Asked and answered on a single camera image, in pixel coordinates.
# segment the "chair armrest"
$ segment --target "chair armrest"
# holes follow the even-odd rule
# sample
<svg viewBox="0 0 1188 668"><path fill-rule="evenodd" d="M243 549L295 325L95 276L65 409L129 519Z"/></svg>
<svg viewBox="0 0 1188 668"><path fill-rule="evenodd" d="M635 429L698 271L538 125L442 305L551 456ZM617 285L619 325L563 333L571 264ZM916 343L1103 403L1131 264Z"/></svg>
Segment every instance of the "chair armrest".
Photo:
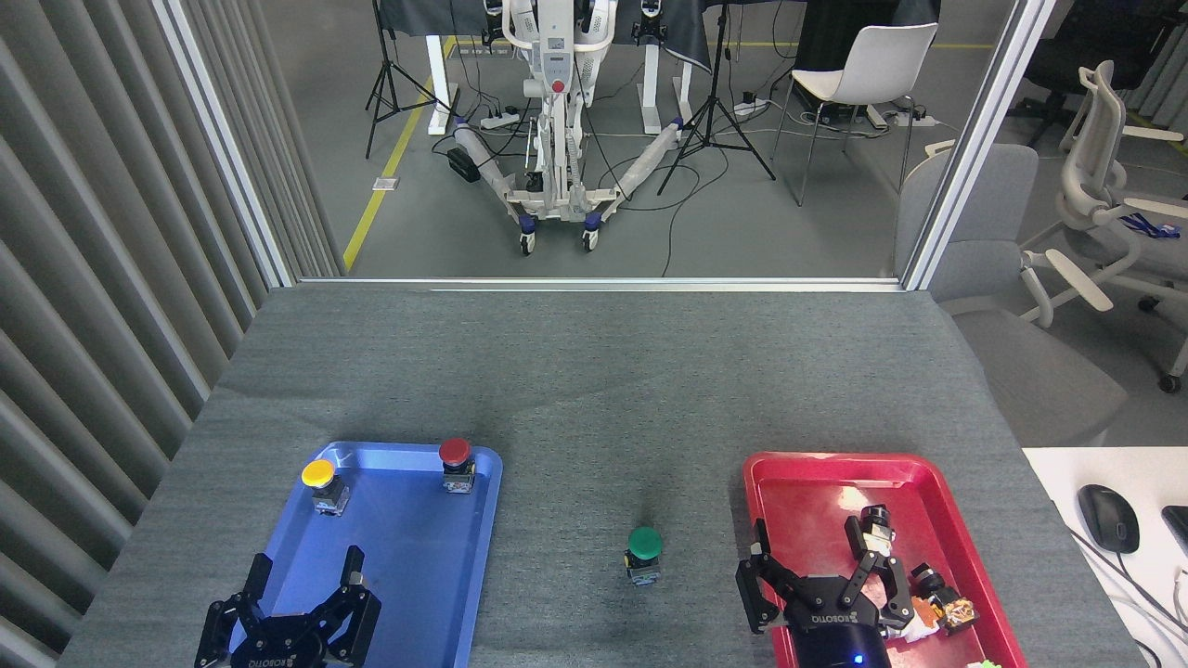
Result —
<svg viewBox="0 0 1188 668"><path fill-rule="evenodd" d="M1184 136L1178 132L1159 130L1157 127L1139 127L1137 125L1127 125L1123 127L1121 133L1125 137L1138 137L1140 139L1162 139L1163 141L1184 140Z"/></svg>
<svg viewBox="0 0 1188 668"><path fill-rule="evenodd" d="M1167 202L1156 202L1155 200L1143 200L1142 197L1125 197L1121 203L1139 210L1188 220L1188 206L1181 207Z"/></svg>
<svg viewBox="0 0 1188 668"><path fill-rule="evenodd" d="M1107 311L1113 308L1113 302L1101 291L1101 288L1093 282L1092 278L1081 267L1076 266L1073 260L1068 259L1068 256L1057 251L1056 248L1048 248L1041 256L1040 253L1032 253L1031 251L1024 251L1024 256L1031 266L1047 266L1049 269L1056 270L1076 294L1085 297L1085 301L1089 303L1091 307L1099 311Z"/></svg>
<svg viewBox="0 0 1188 668"><path fill-rule="evenodd" d="M1037 313L1038 316L1035 323L1048 329L1051 327L1051 297L1048 296L1048 291L1043 289L1043 283L1040 283L1040 277L1036 276L1036 270L1031 267L1030 264L1025 265L1019 272L1019 278L1023 279L1023 284L1028 286L1028 292L1031 294L1031 298L1036 301L1036 309L1031 313ZM1028 315L1023 315L1024 320L1028 320Z"/></svg>

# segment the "tripod stand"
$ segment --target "tripod stand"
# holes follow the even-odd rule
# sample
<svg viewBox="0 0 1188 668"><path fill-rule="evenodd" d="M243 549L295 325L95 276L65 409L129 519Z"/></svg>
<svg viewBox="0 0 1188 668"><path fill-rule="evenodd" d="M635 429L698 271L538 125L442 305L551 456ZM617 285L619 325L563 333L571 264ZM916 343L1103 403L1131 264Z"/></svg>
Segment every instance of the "tripod stand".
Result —
<svg viewBox="0 0 1188 668"><path fill-rule="evenodd" d="M759 151L756 150L754 145L751 144L751 140L746 138L746 134L742 133L742 128L739 126L738 121L734 120L734 116L731 115L729 109L727 109L726 106L722 105L721 99L718 96L718 74L722 69L721 68L722 43L726 39L726 12L729 11L729 6L731 6L729 0L725 0L722 2L722 11L718 15L718 51L714 53L714 76L709 84L709 96L706 97L706 101L702 102L700 107L697 107L697 111L693 113L693 118L689 119L689 122L685 126L689 130L689 136L685 137L684 143L681 144L681 151L676 155L676 160L674 160L672 164L669 166L669 172L664 176L664 182L661 183L659 190L656 191L657 195L664 193L664 187L666 187L669 179L672 178L672 172L676 171L676 165L680 164L681 160L688 158L689 156L696 153L702 149L709 149L709 147L731 149L734 151L748 151L754 156L754 159L759 160L759 164L763 165L763 169L764 171L767 172L767 176L770 176L772 181L776 179L776 175L771 172L771 168L769 168L767 163L763 160L763 157L759 156ZM726 116L726 120L731 121L731 126L734 127L734 131L739 133L739 138L742 139L742 144L745 144L745 146L739 146L737 144L722 144L714 139L714 108L720 109L722 115ZM706 121L704 132L697 128L701 121ZM690 147L694 137L696 137L699 141L697 145Z"/></svg>
<svg viewBox="0 0 1188 668"><path fill-rule="evenodd" d="M387 39L384 38L384 32L388 33L392 42L396 42L396 31L391 27L384 26L384 17L380 14L379 0L372 0L372 10L375 12L375 30L379 32L379 48L384 53L384 62L379 67L379 75L375 76L375 83L372 86L371 95L367 96L367 105L364 109L371 107L372 101L375 102L375 112L372 114L372 130L371 134L367 136L367 153L365 158L371 158L371 145L375 139L375 126L384 122L385 120L394 116L400 112L407 112L409 109L416 109L417 107L424 107L426 105L441 105L454 112L454 108L446 102L442 102L434 93L421 84L419 81L412 78L407 71L405 71L400 65L396 64L387 55ZM396 81L392 78L392 70L396 70L400 76L412 82L417 87L417 90L422 93L428 100L402 107L396 99ZM384 96L385 88L387 89L387 97ZM380 105L387 107L390 111L380 115Z"/></svg>

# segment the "wheel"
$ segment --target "wheel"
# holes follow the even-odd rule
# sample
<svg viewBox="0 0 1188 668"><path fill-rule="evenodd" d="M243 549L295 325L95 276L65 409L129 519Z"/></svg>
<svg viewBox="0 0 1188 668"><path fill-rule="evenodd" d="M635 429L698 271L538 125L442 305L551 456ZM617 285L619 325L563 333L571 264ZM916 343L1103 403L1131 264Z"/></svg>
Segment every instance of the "wheel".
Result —
<svg viewBox="0 0 1188 668"><path fill-rule="evenodd" d="M1163 378L1159 378L1159 389L1169 395L1175 395L1180 391L1180 377L1171 376L1170 373L1165 374Z"/></svg>

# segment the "yellow button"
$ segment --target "yellow button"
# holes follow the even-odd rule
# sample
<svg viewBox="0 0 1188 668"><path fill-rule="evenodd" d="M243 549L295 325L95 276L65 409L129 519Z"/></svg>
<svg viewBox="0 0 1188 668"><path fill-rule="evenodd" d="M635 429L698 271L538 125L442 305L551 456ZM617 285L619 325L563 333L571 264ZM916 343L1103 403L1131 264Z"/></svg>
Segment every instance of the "yellow button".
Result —
<svg viewBox="0 0 1188 668"><path fill-rule="evenodd" d="M301 472L301 481L308 487L321 490L334 480L334 462L328 459L315 459Z"/></svg>

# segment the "robotiq logo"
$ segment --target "robotiq logo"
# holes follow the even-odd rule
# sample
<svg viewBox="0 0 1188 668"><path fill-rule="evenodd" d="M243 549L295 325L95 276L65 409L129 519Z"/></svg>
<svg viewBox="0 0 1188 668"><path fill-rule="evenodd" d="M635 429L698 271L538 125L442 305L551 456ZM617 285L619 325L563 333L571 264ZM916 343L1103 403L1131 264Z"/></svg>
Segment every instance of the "robotiq logo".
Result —
<svg viewBox="0 0 1188 668"><path fill-rule="evenodd" d="M289 658L253 658L247 662L247 668L293 668L293 660Z"/></svg>
<svg viewBox="0 0 1188 668"><path fill-rule="evenodd" d="M849 615L811 615L809 619L814 624L858 624L858 613L851 611Z"/></svg>

